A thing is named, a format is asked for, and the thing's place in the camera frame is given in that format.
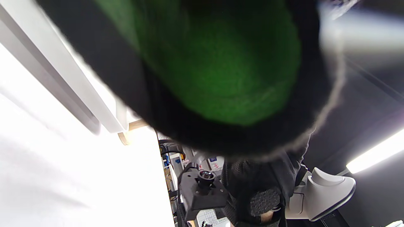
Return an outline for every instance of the fluorescent light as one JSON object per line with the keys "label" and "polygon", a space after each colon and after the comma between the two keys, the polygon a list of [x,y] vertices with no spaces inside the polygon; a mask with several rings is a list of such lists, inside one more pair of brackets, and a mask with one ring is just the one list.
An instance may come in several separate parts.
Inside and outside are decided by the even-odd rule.
{"label": "fluorescent light", "polygon": [[357,173],[404,150],[404,129],[348,163],[347,169]]}

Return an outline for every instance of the person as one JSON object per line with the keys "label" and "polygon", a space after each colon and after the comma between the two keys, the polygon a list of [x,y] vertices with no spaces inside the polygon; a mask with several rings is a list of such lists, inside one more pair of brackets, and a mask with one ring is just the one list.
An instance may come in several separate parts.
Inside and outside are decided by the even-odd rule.
{"label": "person", "polygon": [[285,207],[293,195],[307,143],[296,151],[281,151],[268,162],[225,160],[222,183],[229,191],[223,212],[234,227],[285,227]]}

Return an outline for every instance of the white plastic part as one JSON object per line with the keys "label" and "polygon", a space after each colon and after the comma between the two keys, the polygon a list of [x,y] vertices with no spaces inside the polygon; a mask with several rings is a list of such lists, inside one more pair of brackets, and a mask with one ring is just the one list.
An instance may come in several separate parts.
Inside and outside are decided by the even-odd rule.
{"label": "white plastic part", "polygon": [[303,199],[304,195],[294,193],[289,201],[289,209],[293,214],[301,214],[303,212]]}
{"label": "white plastic part", "polygon": [[295,188],[285,210],[286,219],[318,220],[346,203],[355,184],[350,177],[333,176],[314,168],[312,175],[307,176],[307,184]]}
{"label": "white plastic part", "polygon": [[403,221],[395,221],[386,227],[404,227]]}
{"label": "white plastic part", "polygon": [[343,177],[324,173],[323,171],[319,170],[318,168],[314,168],[311,179],[313,182],[315,182],[316,184],[321,185],[321,186],[333,186],[333,185],[337,185],[337,184],[341,183],[342,181],[344,181]]}

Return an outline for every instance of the camera lens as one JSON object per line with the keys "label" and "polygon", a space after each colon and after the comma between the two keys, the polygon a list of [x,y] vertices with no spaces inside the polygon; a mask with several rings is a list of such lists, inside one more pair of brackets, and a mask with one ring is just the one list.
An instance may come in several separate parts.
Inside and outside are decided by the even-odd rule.
{"label": "camera lens", "polygon": [[199,172],[199,175],[201,176],[201,178],[206,179],[206,180],[212,180],[215,178],[215,174],[210,172],[210,171],[206,171],[206,170],[201,170]]}

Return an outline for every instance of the green knit fabric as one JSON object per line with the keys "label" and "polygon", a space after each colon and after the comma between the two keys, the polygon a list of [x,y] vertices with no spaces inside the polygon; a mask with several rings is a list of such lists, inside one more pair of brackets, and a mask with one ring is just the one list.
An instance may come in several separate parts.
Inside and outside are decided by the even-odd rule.
{"label": "green knit fabric", "polygon": [[189,10],[180,0],[95,1],[175,97],[205,119],[248,126],[284,108],[301,56],[284,0],[240,1],[213,13],[202,0],[187,0],[196,5]]}

